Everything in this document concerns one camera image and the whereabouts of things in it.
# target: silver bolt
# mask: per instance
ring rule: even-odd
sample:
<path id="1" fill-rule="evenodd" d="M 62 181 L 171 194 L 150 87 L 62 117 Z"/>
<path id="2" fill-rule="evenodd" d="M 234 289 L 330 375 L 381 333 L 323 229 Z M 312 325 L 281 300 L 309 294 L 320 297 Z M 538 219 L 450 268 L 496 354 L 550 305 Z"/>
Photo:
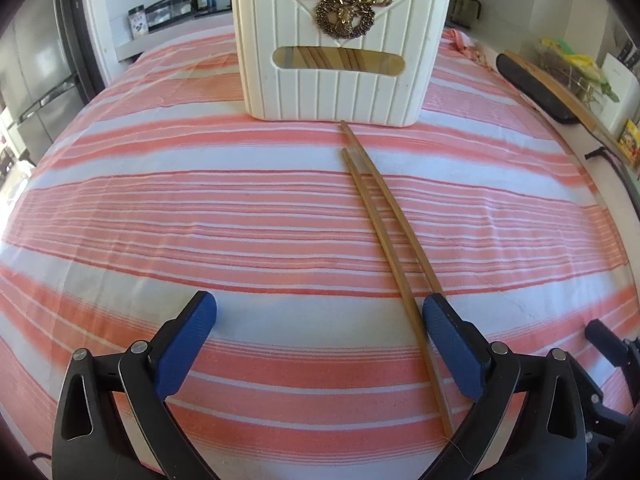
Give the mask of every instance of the silver bolt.
<path id="1" fill-rule="evenodd" d="M 82 361 L 86 357 L 86 348 L 79 348 L 73 354 L 74 361 Z"/>
<path id="2" fill-rule="evenodd" d="M 566 359 L 566 354 L 559 348 L 554 348 L 551 351 L 551 355 L 558 361 L 564 361 Z"/>
<path id="3" fill-rule="evenodd" d="M 491 343 L 491 350 L 494 354 L 505 355 L 509 351 L 509 347 L 502 341 L 496 341 L 495 343 Z"/>
<path id="4" fill-rule="evenodd" d="M 133 354 L 142 354 L 142 352 L 146 351 L 146 348 L 149 346 L 149 343 L 146 341 L 136 341 L 131 345 L 131 352 Z"/>

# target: gold deer ornament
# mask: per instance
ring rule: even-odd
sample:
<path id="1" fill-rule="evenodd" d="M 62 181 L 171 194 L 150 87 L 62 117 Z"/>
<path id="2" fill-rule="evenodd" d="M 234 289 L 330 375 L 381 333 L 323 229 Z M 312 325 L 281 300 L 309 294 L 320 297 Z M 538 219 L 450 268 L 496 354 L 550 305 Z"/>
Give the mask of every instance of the gold deer ornament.
<path id="1" fill-rule="evenodd" d="M 316 23 L 320 30 L 336 40 L 364 36 L 373 26 L 376 13 L 372 6 L 386 7 L 393 0 L 320 0 L 316 6 Z M 359 18 L 357 25 L 353 21 Z"/>

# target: white knife holder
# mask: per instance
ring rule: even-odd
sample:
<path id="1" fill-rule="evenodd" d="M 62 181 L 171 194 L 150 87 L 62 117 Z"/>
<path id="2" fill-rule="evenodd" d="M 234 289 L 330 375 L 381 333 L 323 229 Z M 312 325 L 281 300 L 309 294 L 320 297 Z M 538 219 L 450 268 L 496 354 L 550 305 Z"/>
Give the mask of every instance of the white knife holder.
<path id="1" fill-rule="evenodd" d="M 417 121 L 449 0 L 232 3 L 244 103 L 253 117 Z"/>

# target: tablecloth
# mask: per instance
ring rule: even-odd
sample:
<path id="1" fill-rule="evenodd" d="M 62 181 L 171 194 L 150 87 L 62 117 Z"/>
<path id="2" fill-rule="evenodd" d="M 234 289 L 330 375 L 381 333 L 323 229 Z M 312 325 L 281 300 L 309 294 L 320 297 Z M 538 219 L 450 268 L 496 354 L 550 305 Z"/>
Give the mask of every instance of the tablecloth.
<path id="1" fill-rule="evenodd" d="M 582 331 L 599 317 L 637 333 L 634 280 L 553 128 L 445 33 L 418 122 L 353 129 L 460 316 L 517 352 L 571 352 L 628 410 Z M 151 338 L 204 289 L 218 322 L 168 405 L 223 479 L 418 478 L 446 441 L 347 145 L 335 123 L 245 113 L 232 27 L 147 52 L 95 98 L 2 234 L 0 412 L 25 448 L 51 450 L 74 349 Z M 421 303 L 426 280 L 368 183 Z M 444 375 L 459 423 L 470 401 Z"/>

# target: blue pad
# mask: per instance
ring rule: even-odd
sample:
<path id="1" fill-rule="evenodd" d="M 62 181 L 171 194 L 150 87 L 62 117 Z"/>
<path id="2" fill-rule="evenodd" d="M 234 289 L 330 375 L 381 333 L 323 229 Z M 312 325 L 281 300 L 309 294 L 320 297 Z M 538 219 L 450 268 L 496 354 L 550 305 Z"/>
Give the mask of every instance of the blue pad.
<path id="1" fill-rule="evenodd" d="M 485 386 L 484 367 L 462 335 L 464 322 L 450 306 L 441 306 L 433 295 L 424 300 L 422 320 L 460 392 L 478 402 Z"/>
<path id="2" fill-rule="evenodd" d="M 216 299 L 205 293 L 187 321 L 158 359 L 156 394 L 164 401 L 182 386 L 200 348 L 216 323 Z"/>

